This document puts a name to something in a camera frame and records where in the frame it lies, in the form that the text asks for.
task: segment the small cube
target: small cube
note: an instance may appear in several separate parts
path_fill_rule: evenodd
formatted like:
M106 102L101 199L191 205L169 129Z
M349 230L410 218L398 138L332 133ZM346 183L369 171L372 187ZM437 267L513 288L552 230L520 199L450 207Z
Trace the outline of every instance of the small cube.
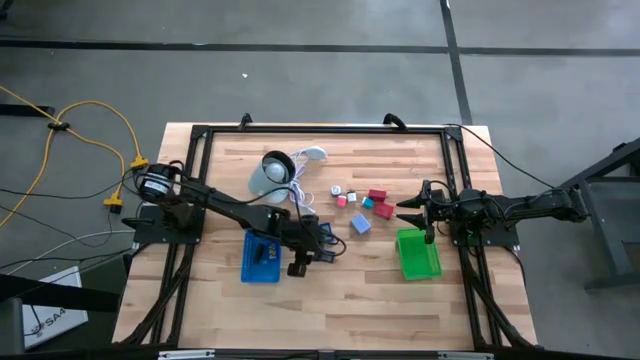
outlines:
M373 206L373 213L389 220L393 216L393 208L394 207L389 204L377 202Z
M384 201L387 198L387 192L382 190L369 190L367 197L373 201Z
M336 196L340 195L341 192L342 192L342 189L340 189L340 186L333 185L331 187L331 196L336 197Z
M356 202L356 200L358 200L358 197L356 196L356 192L355 191L349 191L347 193L347 201L348 202Z
M351 226L353 226L359 235L362 235L371 229L371 224L369 224L367 218L362 214L358 214L351 219Z
M363 198L362 199L362 207L365 209L371 209L373 207L373 200L369 199L369 198Z
M344 196L344 195L338 196L338 199L336 199L336 205L338 205L339 207L346 207L347 206L347 197Z

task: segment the wooden table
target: wooden table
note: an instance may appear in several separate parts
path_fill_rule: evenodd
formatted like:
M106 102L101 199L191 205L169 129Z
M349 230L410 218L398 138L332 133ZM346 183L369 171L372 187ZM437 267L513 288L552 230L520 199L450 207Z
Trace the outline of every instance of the wooden table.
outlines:
M192 125L167 124L159 162L185 160ZM490 141L486 127L472 129ZM463 133L474 188L501 193L493 152L473 136ZM331 222L334 232L348 243L347 252L334 264L312 263L305 278L292 278L285 272L293 256L285 249L280 283L243 284L240 281L243 230L235 222L207 212L202 242L196 249L191 270L180 346L353 350L473 348L460 262L449 238L442 235L436 238L443 267L441 278L405 281L399 270L395 233L410 226L396 218L390 221L377 218L359 204L340 209L329 193L331 185L337 184L345 190L355 190L359 199L371 188L387 190L388 203L393 204L415 196L423 179L445 180L438 137L217 134L207 184L238 199L252 198L247 180L264 153L270 150L291 153L312 145L326 149L329 159L309 163L301 178L302 187L315 194L313 207L321 222ZM455 152L453 154L457 169L458 161ZM461 186L462 181L458 178L456 184ZM288 201L283 204L293 210L291 205ZM351 218L358 213L364 214L372 224L370 233L364 236L357 235L349 226ZM441 229L448 231L444 224ZM156 300L166 251L165 245L152 245L135 258L114 341L129 335ZM487 260L496 301L525 338L535 342L518 264L501 248L488 248ZM170 328L172 303L168 309L165 333ZM483 334L489 339L484 307L479 309Z

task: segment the yellow power cord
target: yellow power cord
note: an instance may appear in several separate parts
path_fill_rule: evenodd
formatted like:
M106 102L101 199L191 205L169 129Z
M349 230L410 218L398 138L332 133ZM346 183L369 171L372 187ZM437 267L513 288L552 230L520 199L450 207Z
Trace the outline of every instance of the yellow power cord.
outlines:
M60 112L60 114L58 114L57 117L54 118L53 116L51 116L48 113L42 111L40 108L38 108L37 106L35 106L31 102L29 102L26 99L22 98L21 96L15 94L14 92L12 92L11 90L5 88L4 86L0 85L0 90L2 90L5 93L11 95L12 97L16 98L17 100L20 100L21 102L29 105L31 108L33 108L34 110L38 111L39 113L41 113L45 117L49 118L49 120L53 121L56 124L61 124L62 121L60 119L62 119L62 116L65 115L69 110L71 110L73 108L76 108L78 106L82 106L82 105L98 105L98 106L105 107L105 108L109 109L110 111L112 111L114 114L116 114L120 119L122 119L122 121L124 121L124 123L129 128L129 132L131 133L131 137L133 138L133 143L134 143L135 149L136 149L136 159L135 159L134 162L131 163L131 167L132 168L142 168L142 167L144 167L144 166L149 164L149 160L145 159L142 156L142 154L140 153L140 147L138 145L138 138L136 136L135 131L133 130L133 127L131 126L131 124L129 123L127 118L125 118L120 112L118 112L116 109L114 109L110 105L107 105L107 104L102 103L100 101L92 101L92 100L90 100L90 101L82 101L82 102L78 102L78 103L71 104L71 105L67 106L66 108L64 108ZM100 147L102 147L104 149L107 149L107 150L111 151L112 153L114 153L120 159L121 176L124 177L124 174L125 174L124 158L122 157L122 155L116 149L114 149L113 147L111 147L111 146L109 146L107 144L101 143L99 141L94 141L94 140L87 139L87 138L83 137L82 135L78 134L77 132L73 131L72 129L68 129L67 132L71 133L71 135L75 136L80 141L83 141L83 142L85 142L87 144L100 146ZM42 159L42 165L40 166L40 171L38 172L38 175L34 179L34 181L31 184L31 186L29 186L29 189L26 191L26 194L30 194L31 191L33 191L33 189L36 187L36 185L40 181L40 178L42 177L42 174L44 173L45 168L47 167L47 162L49 160L49 150L50 150L50 147L51 147L51 141L53 139L54 133L55 133L54 130L50 130L49 131L49 135L47 136L47 142L46 142L46 145L45 145L44 158ZM124 202L122 201L122 199L120 199L121 190L122 190L122 183L120 183L118 185L118 187L116 188L116 191L113 194L111 194L111 196L108 199L104 200L104 202L103 202L104 205L105 206L109 206L110 208L113 208L113 207L122 208ZM28 196L29 195L24 195L20 199L20 201L18 201L16 206L13 208L13 211L10 212L2 220L2 222L0 222L0 228L2 228L7 223L7 221L9 221L11 216L13 216L14 211L16 211L16 210L18 210L18 208L20 208L20 206L22 205L22 203L26 200L26 198Z

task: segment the gray floor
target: gray floor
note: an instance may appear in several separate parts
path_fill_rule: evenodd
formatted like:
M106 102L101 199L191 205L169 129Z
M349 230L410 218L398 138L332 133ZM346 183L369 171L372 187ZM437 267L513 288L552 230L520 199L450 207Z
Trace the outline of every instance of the gray floor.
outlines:
M640 5L621 0L450 0L462 46L640 47ZM85 40L446 45L437 0L197 0L109 2L19 0L0 36ZM640 58L463 56L474 124L490 126L505 155L560 183L638 137ZM378 123L394 112L408 123L460 122L448 55L0 50L0 84L62 108L108 102L137 129L154 158L168 121ZM0 95L0 102L10 101ZM126 128L101 109L68 117L78 132L132 158ZM47 132L38 119L0 121L5 188L26 189L38 171ZM542 188L500 162L505 194ZM38 191L88 194L117 181L103 151L56 136ZM15 197L0 195L11 206ZM101 197L29 199L22 211L74 235L108 229ZM132 213L135 199L126 199ZM114 228L123 228L117 220ZM540 344L556 350L637 357L640 292L587 295L606 274L589 224L553 220L519 225L528 294ZM33 257L67 238L14 217L0 232L0 264ZM59 256L122 249L73 245ZM25 268L41 277L62 263Z

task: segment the green bin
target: green bin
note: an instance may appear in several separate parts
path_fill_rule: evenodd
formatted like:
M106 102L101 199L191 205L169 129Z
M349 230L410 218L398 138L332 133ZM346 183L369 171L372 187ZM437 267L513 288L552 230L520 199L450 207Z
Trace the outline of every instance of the green bin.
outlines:
M400 229L397 234L402 273L407 280L430 279L442 276L436 243L424 243L424 231L416 228Z

